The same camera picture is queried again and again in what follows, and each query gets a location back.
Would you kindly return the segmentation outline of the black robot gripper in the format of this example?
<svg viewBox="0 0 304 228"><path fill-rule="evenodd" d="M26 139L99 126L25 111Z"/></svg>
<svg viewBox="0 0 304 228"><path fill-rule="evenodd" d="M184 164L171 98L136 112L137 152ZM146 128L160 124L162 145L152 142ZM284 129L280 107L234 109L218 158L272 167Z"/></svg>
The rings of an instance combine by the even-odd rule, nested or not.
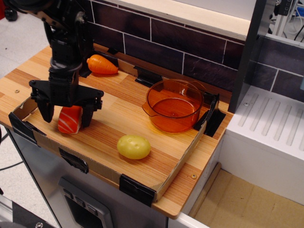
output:
<svg viewBox="0 0 304 228"><path fill-rule="evenodd" d="M54 107L83 107L82 126L90 125L94 111L101 109L103 91L79 85L78 68L49 69L48 80L31 80L31 98L47 123L52 121Z"/></svg>

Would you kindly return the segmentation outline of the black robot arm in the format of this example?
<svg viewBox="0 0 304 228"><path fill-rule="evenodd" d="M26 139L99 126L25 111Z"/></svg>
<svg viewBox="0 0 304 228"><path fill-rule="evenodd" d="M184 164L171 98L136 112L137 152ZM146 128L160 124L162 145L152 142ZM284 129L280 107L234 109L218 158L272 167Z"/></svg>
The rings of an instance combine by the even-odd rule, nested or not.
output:
<svg viewBox="0 0 304 228"><path fill-rule="evenodd" d="M82 126L88 127L93 113L102 108L103 91L79 85L88 77L86 60L95 52L85 10L76 0L6 0L13 10L31 14L44 23L52 49L47 81L31 80L31 98L43 119L51 122L54 107L80 106Z"/></svg>

